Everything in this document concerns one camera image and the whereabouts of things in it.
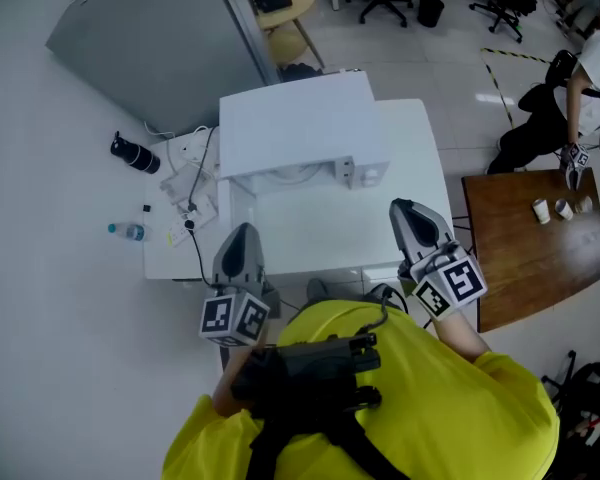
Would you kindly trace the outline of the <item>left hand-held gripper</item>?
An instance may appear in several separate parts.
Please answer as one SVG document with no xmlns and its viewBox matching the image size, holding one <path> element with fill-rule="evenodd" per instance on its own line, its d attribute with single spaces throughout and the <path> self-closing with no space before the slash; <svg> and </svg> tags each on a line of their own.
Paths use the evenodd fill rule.
<svg viewBox="0 0 600 480">
<path fill-rule="evenodd" d="M 268 318 L 279 316 L 279 293 L 266 279 L 260 235 L 252 224 L 240 224 L 219 248 L 210 289 L 199 336 L 221 347 L 256 345 Z"/>
</svg>

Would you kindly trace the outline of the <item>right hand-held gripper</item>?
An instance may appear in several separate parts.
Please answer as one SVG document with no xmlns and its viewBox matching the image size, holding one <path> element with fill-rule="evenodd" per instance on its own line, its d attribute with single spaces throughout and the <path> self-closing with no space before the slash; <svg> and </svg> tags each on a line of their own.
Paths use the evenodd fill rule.
<svg viewBox="0 0 600 480">
<path fill-rule="evenodd" d="M 476 258 L 444 218 L 413 200 L 394 199 L 389 217 L 403 261 L 398 279 L 431 320 L 440 322 L 487 293 Z"/>
</svg>

